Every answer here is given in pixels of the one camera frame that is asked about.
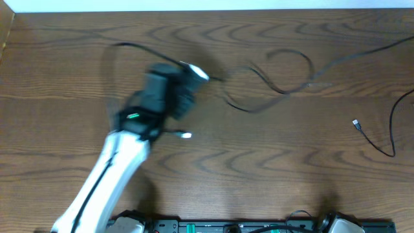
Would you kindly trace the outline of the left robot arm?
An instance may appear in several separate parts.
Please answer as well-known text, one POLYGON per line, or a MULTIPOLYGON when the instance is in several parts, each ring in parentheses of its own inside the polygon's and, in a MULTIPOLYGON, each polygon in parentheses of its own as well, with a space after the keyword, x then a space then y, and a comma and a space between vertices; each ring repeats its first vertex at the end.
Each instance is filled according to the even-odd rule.
POLYGON ((125 186, 148 158, 151 144, 166 132, 166 119, 185 115, 195 93, 209 80, 202 69, 189 63, 152 65, 144 89, 116 114, 115 127, 106 136, 94 168, 51 231, 105 232, 125 186))

